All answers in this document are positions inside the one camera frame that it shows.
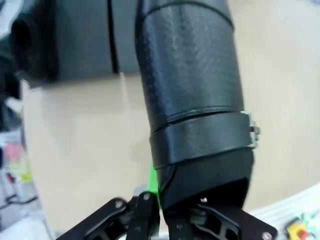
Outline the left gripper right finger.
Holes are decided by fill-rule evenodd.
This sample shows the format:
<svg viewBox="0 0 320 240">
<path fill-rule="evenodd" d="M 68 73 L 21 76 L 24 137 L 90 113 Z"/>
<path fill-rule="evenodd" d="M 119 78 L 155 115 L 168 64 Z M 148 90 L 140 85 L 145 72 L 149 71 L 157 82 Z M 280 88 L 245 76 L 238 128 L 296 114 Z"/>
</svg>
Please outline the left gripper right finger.
<svg viewBox="0 0 320 240">
<path fill-rule="evenodd" d="M 225 198 L 164 201 L 170 240 L 273 240 L 275 227 Z"/>
</svg>

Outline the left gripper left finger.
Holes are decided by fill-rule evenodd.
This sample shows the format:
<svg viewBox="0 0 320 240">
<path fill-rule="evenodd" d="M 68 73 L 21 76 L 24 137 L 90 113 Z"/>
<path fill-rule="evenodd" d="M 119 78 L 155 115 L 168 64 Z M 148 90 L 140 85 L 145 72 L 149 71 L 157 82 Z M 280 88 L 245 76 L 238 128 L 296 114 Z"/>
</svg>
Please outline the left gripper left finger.
<svg viewBox="0 0 320 240">
<path fill-rule="evenodd" d="M 147 188 L 130 201 L 115 197 L 58 237 L 59 240 L 149 240 L 159 232 L 160 204 L 152 163 Z"/>
</svg>

